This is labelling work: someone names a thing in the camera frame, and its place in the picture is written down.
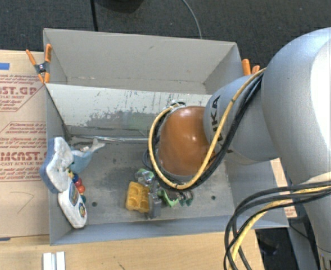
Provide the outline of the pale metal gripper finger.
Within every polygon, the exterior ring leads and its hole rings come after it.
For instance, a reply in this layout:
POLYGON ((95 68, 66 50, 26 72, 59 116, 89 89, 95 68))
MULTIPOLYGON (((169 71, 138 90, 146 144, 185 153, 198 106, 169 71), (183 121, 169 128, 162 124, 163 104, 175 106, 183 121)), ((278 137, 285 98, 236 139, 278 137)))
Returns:
POLYGON ((151 185, 155 175, 152 171, 150 170, 146 170, 146 169, 139 169, 136 173, 135 173, 135 178, 138 181, 138 183, 142 184, 142 185, 151 185))
POLYGON ((161 214, 162 199, 159 197, 158 191, 159 191, 159 183, 158 180, 155 179, 152 181, 148 193, 149 219, 154 219, 156 217, 159 217, 161 214))

